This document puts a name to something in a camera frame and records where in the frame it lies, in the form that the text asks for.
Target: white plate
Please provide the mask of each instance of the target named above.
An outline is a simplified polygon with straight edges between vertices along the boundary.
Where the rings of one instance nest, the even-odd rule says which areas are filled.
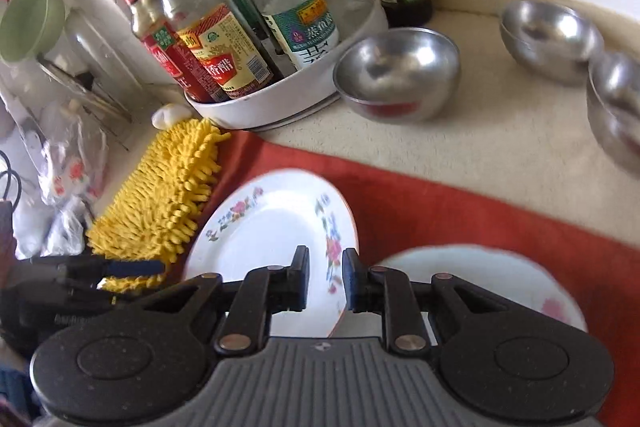
[[[327,337],[346,305],[342,250],[357,249],[358,236],[340,192],[311,172],[269,172],[226,198],[193,245],[184,278],[215,272],[241,280],[254,268],[289,266],[298,245],[309,249],[306,309],[273,315],[271,334]]]
[[[417,282],[431,282],[431,277],[439,272],[452,273],[527,308],[587,330],[571,295],[542,266],[513,252],[475,245],[421,247],[396,254],[380,265],[402,270]],[[429,323],[427,328],[433,340]],[[381,332],[380,317],[347,312],[334,336],[378,336]]]

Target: white plastic container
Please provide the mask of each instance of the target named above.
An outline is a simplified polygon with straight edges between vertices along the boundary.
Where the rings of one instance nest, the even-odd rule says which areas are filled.
[[[316,104],[315,110],[325,107],[319,102],[336,92],[333,72],[338,58],[352,44],[386,29],[388,23],[382,4],[380,0],[373,0],[370,13],[362,26],[308,68],[237,100],[222,103],[198,103],[188,97],[187,100],[202,116],[210,118],[225,129],[252,129],[281,120],[281,125],[286,125],[295,121],[296,118],[293,117],[298,113],[301,113],[300,118],[304,118],[315,112],[307,109]]]

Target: yellow chenille cleaning mitt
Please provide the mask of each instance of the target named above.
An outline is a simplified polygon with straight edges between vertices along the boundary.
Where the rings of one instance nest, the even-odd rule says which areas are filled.
[[[220,172],[217,143],[230,138],[209,120],[186,120],[160,132],[107,208],[87,232],[94,253],[108,259],[159,259],[166,271],[196,233],[195,219]],[[103,289],[153,287],[166,277],[108,278]]]

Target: black cable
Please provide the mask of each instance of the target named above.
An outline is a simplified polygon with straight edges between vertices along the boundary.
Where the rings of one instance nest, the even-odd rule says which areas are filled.
[[[11,168],[11,162],[9,158],[4,152],[0,150],[0,157],[4,160],[4,164],[6,165],[6,170],[0,172],[0,181],[2,178],[6,176],[6,186],[4,187],[4,195],[2,196],[3,200],[6,200],[9,197],[9,191],[11,190],[11,179],[15,178],[15,182],[18,185],[17,196],[15,197],[15,201],[12,204],[12,212],[15,212],[15,209],[18,208],[18,203],[20,203],[20,197],[22,197],[22,179],[20,179],[20,175],[18,172],[14,171]]]

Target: stainless steel bowl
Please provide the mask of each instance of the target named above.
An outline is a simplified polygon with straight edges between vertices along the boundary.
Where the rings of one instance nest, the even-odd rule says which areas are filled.
[[[356,42],[334,68],[346,103],[386,123],[433,118],[456,92],[459,77],[458,47],[424,28],[397,28]]]
[[[558,4],[516,1],[500,21],[502,42],[516,62],[568,86],[583,86],[589,59],[602,51],[596,26]]]
[[[595,57],[589,64],[587,114],[604,152],[640,176],[640,64],[620,52]]]

